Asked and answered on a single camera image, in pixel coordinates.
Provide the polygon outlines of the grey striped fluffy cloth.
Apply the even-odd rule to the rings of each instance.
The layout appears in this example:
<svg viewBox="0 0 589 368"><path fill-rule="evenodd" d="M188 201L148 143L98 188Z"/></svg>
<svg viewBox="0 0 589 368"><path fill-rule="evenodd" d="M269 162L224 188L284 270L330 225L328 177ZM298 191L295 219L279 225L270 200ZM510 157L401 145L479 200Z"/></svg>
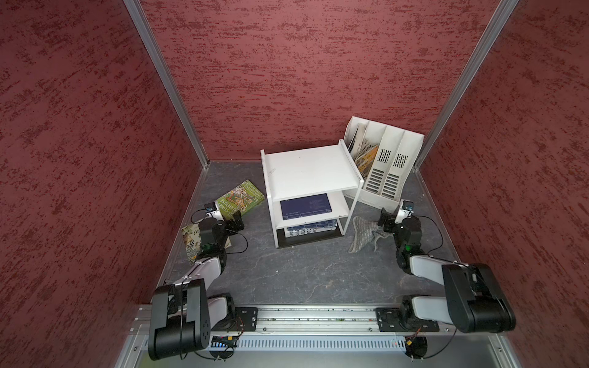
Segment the grey striped fluffy cloth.
<svg viewBox="0 0 589 368"><path fill-rule="evenodd" d="M348 252L351 254L358 253L363 248L372 245L374 251L378 251L378 242L381 239L387 239L392 236L390 232L385 232L382 226L377 222L368 221L360 216L352 219L354 226L354 240L351 243Z"/></svg>

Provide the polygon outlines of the white three-tier bookshelf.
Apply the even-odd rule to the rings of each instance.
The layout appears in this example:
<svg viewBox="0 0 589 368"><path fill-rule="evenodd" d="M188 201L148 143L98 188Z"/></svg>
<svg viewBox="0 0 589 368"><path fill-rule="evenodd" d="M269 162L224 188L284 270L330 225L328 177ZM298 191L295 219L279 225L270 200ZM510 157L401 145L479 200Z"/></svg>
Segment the white three-tier bookshelf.
<svg viewBox="0 0 589 368"><path fill-rule="evenodd" d="M282 153L261 151L265 191L276 248L288 248L346 234L364 179L343 140L338 144ZM327 196L329 213L286 219L281 203L308 196ZM334 220L334 230L286 237L289 227Z"/></svg>

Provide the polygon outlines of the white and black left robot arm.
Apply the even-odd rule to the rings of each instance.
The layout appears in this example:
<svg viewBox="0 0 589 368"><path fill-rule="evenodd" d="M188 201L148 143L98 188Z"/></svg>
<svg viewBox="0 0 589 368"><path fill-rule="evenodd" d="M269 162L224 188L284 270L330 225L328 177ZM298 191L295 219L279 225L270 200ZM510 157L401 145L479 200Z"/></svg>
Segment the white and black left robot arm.
<svg viewBox="0 0 589 368"><path fill-rule="evenodd" d="M208 214L183 229L192 268L173 283L157 288L151 301L148 354L162 360L203 351L214 328L244 332L230 294L210 297L207 289L224 271L228 240L244 230L242 214L229 220Z"/></svg>

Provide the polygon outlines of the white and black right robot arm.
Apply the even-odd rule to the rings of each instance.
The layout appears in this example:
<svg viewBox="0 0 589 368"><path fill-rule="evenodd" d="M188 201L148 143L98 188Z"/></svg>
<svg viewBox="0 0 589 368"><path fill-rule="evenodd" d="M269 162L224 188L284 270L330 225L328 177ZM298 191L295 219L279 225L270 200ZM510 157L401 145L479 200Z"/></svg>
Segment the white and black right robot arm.
<svg viewBox="0 0 589 368"><path fill-rule="evenodd" d="M421 248L418 216L409 209L380 212L377 222L392 235L399 268L412 276L442 285L445 295L405 296L397 312L399 328L425 331L431 324L451 324L463 334L501 333L516 327L516 316L492 269L426 254Z"/></svg>

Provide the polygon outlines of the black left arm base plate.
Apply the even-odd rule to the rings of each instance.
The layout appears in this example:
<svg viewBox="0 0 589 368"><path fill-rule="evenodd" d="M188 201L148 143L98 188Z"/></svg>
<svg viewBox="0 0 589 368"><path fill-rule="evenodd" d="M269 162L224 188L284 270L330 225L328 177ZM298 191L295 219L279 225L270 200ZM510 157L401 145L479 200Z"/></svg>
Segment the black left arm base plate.
<svg viewBox="0 0 589 368"><path fill-rule="evenodd" d="M217 322L212 331L253 332L256 331L259 309L255 307L236 307Z"/></svg>

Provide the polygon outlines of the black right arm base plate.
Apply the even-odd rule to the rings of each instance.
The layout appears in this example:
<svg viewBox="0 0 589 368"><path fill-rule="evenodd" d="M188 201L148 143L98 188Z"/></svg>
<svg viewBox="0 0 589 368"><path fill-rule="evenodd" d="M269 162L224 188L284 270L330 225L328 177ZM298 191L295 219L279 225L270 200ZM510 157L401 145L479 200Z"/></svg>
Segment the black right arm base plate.
<svg viewBox="0 0 589 368"><path fill-rule="evenodd" d="M440 331L437 322L420 319L408 308L376 308L374 311L380 332L429 333Z"/></svg>

